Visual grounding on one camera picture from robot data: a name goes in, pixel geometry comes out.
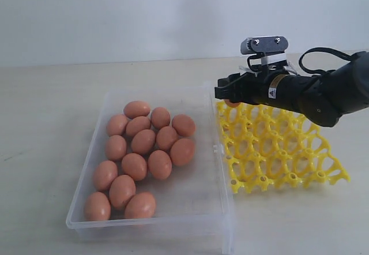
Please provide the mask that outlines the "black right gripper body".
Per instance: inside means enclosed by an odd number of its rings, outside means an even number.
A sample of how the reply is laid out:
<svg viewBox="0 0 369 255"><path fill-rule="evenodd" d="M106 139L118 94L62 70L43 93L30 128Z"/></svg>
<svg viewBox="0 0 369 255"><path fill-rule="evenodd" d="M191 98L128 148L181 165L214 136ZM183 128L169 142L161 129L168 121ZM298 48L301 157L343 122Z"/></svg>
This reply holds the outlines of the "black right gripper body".
<svg viewBox="0 0 369 255"><path fill-rule="evenodd" d="M232 101L263 104L299 113L322 127L333 127L340 113L320 89L317 76L277 72L265 77L251 73L230 75Z"/></svg>

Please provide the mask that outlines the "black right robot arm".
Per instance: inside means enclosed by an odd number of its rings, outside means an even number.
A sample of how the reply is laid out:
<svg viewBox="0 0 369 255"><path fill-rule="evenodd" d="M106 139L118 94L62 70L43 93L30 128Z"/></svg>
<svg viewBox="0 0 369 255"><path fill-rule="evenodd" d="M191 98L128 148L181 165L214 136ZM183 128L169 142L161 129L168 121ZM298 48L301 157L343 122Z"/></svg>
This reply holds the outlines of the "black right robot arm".
<svg viewBox="0 0 369 255"><path fill-rule="evenodd" d="M263 62L220 78L214 89L217 99L231 103L268 105L303 114L321 127L333 127L345 114L368 108L368 52L352 55L316 47L310 53L321 52L347 61L339 69L308 69L299 59L302 76L286 60Z"/></svg>

